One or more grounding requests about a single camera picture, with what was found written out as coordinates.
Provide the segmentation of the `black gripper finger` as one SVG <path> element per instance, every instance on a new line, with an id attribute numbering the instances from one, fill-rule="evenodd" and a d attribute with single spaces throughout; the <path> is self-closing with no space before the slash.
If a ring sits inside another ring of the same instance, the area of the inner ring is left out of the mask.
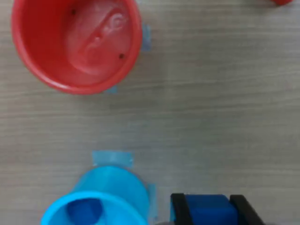
<path id="1" fill-rule="evenodd" d="M 238 225 L 265 225 L 244 195 L 231 195 L 230 203 L 238 214 Z"/>
<path id="2" fill-rule="evenodd" d="M 189 203 L 194 195 L 185 195 L 183 193 L 171 194 L 171 221 L 175 225 L 193 225 L 193 219 L 190 213 Z"/>

